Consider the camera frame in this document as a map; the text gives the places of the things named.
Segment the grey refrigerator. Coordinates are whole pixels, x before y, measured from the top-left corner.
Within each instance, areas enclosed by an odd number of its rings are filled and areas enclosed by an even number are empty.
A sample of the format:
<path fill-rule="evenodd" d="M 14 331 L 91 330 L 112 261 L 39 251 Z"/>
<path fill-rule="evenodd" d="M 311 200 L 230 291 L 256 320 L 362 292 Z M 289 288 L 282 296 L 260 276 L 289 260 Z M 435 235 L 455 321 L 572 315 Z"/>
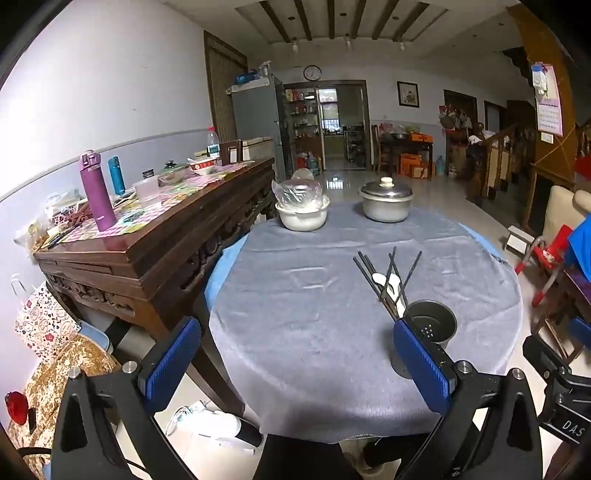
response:
<path fill-rule="evenodd" d="M 283 82 L 270 74 L 243 85 L 232 85 L 229 97 L 238 138 L 242 141 L 269 138 L 276 179 L 290 178 L 294 173 L 294 134 Z"/>

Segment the white bowl with plastic bag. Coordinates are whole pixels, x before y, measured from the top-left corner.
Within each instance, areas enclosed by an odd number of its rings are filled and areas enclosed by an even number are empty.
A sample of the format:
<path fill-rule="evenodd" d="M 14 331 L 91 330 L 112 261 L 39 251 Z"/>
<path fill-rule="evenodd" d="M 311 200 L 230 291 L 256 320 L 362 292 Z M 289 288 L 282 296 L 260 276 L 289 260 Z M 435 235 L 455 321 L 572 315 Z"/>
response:
<path fill-rule="evenodd" d="M 331 200 L 308 168 L 297 169 L 283 182 L 271 181 L 271 190 L 280 221 L 288 230 L 311 232 L 325 225 Z"/>

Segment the white chest freezer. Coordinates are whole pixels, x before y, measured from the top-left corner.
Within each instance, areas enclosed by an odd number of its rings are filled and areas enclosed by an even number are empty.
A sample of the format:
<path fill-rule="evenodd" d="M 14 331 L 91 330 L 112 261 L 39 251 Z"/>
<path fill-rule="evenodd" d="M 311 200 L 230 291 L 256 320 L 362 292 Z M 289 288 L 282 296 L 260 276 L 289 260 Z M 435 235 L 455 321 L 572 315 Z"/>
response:
<path fill-rule="evenodd" d="M 256 137 L 242 140 L 242 160 L 253 161 L 274 157 L 274 143 L 271 137 Z"/>

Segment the clear plastic water bottle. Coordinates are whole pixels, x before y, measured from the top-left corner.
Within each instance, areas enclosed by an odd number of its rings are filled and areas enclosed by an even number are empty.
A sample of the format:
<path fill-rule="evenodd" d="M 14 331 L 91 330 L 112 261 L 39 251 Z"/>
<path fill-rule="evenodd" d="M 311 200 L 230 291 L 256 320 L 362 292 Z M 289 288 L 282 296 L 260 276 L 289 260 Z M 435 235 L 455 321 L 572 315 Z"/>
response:
<path fill-rule="evenodd" d="M 213 126 L 207 129 L 206 152 L 211 159 L 218 159 L 221 155 L 221 143 Z"/>

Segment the dark dining table background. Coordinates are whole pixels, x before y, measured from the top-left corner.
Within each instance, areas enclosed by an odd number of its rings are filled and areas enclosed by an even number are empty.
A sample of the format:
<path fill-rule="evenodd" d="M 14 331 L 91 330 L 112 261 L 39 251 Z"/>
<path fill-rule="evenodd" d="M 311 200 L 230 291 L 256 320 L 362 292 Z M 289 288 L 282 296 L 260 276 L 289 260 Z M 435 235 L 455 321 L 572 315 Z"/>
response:
<path fill-rule="evenodd" d="M 377 136 L 376 170 L 390 176 L 403 175 L 431 180 L 434 175 L 434 146 L 422 135 L 388 132 Z"/>

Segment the blue jacket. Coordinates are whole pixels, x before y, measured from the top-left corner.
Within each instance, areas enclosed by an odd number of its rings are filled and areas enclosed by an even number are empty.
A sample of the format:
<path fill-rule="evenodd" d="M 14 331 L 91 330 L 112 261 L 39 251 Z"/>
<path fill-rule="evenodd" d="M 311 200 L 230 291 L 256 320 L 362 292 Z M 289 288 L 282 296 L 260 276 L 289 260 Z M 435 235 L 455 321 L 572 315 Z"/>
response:
<path fill-rule="evenodd" d="M 568 237 L 565 255 L 567 266 L 576 266 L 588 282 L 591 281 L 591 227 L 589 219 L 581 223 Z"/>

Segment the red and white bowl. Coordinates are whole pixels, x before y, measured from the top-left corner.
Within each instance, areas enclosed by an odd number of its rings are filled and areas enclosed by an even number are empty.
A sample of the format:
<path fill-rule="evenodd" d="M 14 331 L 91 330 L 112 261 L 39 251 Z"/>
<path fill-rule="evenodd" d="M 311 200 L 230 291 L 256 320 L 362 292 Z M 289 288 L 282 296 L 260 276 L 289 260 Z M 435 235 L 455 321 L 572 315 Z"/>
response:
<path fill-rule="evenodd" d="M 211 174 L 216 167 L 216 160 L 211 157 L 201 157 L 197 159 L 187 159 L 190 171 L 194 175 L 206 176 Z"/>

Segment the white plastic spoon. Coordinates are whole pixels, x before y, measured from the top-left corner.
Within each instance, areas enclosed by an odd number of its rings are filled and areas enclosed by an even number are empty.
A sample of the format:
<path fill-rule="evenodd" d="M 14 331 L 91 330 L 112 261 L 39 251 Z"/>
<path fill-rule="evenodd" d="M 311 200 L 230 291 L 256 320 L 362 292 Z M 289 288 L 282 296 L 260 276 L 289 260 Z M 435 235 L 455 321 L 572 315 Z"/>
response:
<path fill-rule="evenodd" d="M 372 280 L 373 280 L 373 281 L 374 281 L 374 283 L 377 285 L 377 287 L 378 287 L 378 291 L 379 291 L 379 296 L 380 296 L 380 295 L 381 295 L 381 291 L 382 291 L 382 287 L 383 287 L 383 285 L 384 285 L 385 276 L 384 276 L 384 274 L 382 274 L 382 273 L 378 273 L 378 272 L 376 272 L 376 273 L 373 273 L 373 274 L 372 274 Z M 386 298 L 387 298 L 387 297 L 389 297 L 389 298 L 393 298 L 393 292 L 392 292 L 392 290 L 391 290 L 391 287 L 389 287 L 389 289 L 388 289 L 388 294 L 387 294 Z"/>
<path fill-rule="evenodd" d="M 392 273 L 389 278 L 388 295 L 390 296 L 394 305 L 394 310 L 399 317 L 404 316 L 407 308 L 407 303 L 402 293 L 403 286 L 404 283 L 401 281 L 401 278 L 395 273 Z"/>

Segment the black utensil holder cup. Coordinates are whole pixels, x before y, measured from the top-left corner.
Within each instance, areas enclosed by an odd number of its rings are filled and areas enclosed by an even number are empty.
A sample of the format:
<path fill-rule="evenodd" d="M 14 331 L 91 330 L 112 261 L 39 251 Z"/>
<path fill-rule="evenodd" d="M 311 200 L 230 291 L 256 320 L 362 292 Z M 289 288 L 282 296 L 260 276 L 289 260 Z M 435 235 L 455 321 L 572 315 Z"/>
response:
<path fill-rule="evenodd" d="M 435 300 L 418 300 L 408 304 L 404 299 L 396 302 L 397 313 L 402 316 L 407 313 L 410 319 L 429 340 L 446 348 L 455 336 L 458 322 L 453 311 L 443 303 Z M 394 333 L 386 332 L 385 345 L 393 370 L 404 379 L 411 379 L 396 347 L 394 347 Z"/>

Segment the wall calendar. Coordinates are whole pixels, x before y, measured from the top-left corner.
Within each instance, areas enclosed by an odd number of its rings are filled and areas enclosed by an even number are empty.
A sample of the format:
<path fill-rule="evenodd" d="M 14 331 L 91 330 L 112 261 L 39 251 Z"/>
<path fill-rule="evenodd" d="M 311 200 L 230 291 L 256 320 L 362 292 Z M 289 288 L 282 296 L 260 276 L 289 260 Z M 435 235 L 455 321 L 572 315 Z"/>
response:
<path fill-rule="evenodd" d="M 563 122 L 558 82 L 554 67 L 535 63 L 532 67 L 538 130 L 552 135 L 563 135 Z"/>

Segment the round wall clock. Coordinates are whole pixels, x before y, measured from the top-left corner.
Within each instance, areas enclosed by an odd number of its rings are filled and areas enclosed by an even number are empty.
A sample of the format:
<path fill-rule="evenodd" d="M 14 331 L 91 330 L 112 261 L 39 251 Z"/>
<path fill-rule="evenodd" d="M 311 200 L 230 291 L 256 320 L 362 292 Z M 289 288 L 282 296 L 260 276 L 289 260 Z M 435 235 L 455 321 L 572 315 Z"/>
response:
<path fill-rule="evenodd" d="M 311 64 L 304 67 L 304 79 L 308 82 L 318 82 L 322 79 L 322 69 L 317 65 Z"/>

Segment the white step stool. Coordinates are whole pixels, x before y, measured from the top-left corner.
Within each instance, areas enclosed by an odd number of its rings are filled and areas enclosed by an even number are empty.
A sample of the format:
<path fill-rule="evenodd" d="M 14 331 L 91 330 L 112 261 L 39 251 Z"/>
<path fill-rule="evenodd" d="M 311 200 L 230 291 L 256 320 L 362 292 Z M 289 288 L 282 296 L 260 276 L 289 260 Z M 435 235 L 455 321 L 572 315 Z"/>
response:
<path fill-rule="evenodd" d="M 507 229 L 507 239 L 504 244 L 505 250 L 524 256 L 533 244 L 535 238 L 515 225 Z"/>

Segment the aluminium pot with lid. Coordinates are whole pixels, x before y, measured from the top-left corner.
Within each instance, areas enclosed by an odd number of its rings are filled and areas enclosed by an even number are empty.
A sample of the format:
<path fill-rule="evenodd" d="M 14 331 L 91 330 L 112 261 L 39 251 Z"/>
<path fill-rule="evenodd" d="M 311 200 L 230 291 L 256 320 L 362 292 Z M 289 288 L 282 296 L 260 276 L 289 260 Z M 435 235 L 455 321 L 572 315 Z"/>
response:
<path fill-rule="evenodd" d="M 363 213 L 382 223 L 398 223 L 407 219 L 414 199 L 413 190 L 392 177 L 381 177 L 360 189 Z"/>

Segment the red plastic child chair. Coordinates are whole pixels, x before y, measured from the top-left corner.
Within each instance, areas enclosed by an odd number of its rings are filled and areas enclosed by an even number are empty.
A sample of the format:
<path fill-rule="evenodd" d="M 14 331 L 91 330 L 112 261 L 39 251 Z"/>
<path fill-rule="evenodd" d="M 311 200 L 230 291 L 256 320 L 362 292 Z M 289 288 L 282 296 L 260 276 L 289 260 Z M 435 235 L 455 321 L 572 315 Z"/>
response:
<path fill-rule="evenodd" d="M 528 247 L 524 258 L 515 267 L 517 275 L 525 269 L 528 261 L 534 259 L 537 261 L 541 271 L 549 275 L 546 283 L 532 299 L 532 306 L 538 307 L 551 287 L 557 281 L 565 265 L 565 256 L 568 249 L 568 238 L 573 233 L 573 229 L 568 225 L 562 225 L 554 239 L 548 243 L 544 236 L 537 237 Z"/>

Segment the grey tablecloth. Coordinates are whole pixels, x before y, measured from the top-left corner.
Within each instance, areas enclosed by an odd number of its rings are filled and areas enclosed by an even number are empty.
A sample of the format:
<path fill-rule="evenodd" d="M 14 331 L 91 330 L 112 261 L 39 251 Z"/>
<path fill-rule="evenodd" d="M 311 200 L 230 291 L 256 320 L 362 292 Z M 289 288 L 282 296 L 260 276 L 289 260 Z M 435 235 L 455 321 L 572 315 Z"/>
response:
<path fill-rule="evenodd" d="M 437 422 L 415 384 L 393 370 L 385 345 L 394 323 L 353 262 L 361 251 L 385 272 L 389 254 L 410 301 L 455 314 L 449 355 L 504 373 L 523 300 L 513 269 L 457 222 L 413 208 L 400 223 L 374 222 L 339 203 L 314 232 L 277 220 L 256 225 L 211 309 L 211 334 L 232 384 L 266 434 L 335 443 L 424 433 Z"/>

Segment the framed wall picture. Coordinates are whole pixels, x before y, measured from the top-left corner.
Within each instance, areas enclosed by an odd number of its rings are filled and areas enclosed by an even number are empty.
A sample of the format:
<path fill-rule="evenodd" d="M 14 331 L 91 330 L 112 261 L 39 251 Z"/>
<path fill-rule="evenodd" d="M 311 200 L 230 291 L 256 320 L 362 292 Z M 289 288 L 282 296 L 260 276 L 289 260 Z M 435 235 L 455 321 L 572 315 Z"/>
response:
<path fill-rule="evenodd" d="M 412 82 L 397 82 L 399 105 L 403 107 L 419 108 L 419 86 Z"/>

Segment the teal thermos bottle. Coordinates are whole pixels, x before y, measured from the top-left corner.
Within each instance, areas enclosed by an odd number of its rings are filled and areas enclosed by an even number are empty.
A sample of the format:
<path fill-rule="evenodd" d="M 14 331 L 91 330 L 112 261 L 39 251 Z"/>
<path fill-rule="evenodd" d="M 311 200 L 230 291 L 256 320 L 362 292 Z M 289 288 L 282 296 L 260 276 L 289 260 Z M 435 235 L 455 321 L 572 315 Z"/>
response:
<path fill-rule="evenodd" d="M 119 163 L 119 158 L 113 156 L 108 160 L 109 173 L 113 185 L 114 193 L 117 196 L 122 196 L 126 192 L 126 187 L 122 175 L 122 170 Z"/>

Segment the carved dark wooden sideboard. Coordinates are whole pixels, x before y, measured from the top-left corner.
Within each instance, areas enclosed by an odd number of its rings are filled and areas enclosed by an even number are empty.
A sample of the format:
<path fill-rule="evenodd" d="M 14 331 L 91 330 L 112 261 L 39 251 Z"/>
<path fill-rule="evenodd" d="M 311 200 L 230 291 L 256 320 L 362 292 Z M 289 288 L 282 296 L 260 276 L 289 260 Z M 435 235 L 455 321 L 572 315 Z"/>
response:
<path fill-rule="evenodd" d="M 134 233 L 63 242 L 34 257 L 59 297 L 162 340 L 191 315 L 223 249 L 257 216 L 276 214 L 273 162 L 244 163 Z"/>

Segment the purple thermos bottle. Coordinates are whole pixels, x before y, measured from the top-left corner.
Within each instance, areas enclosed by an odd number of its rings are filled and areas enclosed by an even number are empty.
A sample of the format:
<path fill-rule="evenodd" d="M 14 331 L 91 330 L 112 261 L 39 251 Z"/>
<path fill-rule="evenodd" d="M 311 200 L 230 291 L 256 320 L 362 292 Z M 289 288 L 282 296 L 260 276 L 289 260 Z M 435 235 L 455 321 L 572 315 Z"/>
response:
<path fill-rule="evenodd" d="M 100 232 L 116 223 L 116 216 L 101 170 L 101 156 L 93 150 L 80 155 L 79 171 L 93 219 Z"/>

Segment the clear plastic container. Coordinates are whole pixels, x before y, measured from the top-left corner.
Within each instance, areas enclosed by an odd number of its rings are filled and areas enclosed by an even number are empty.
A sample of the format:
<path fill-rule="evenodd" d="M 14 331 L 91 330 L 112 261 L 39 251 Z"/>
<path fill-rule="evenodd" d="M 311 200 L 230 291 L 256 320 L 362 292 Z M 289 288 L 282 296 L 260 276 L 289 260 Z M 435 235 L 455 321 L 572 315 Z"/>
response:
<path fill-rule="evenodd" d="M 156 176 L 146 177 L 134 183 L 133 189 L 143 208 L 161 204 L 160 188 Z"/>

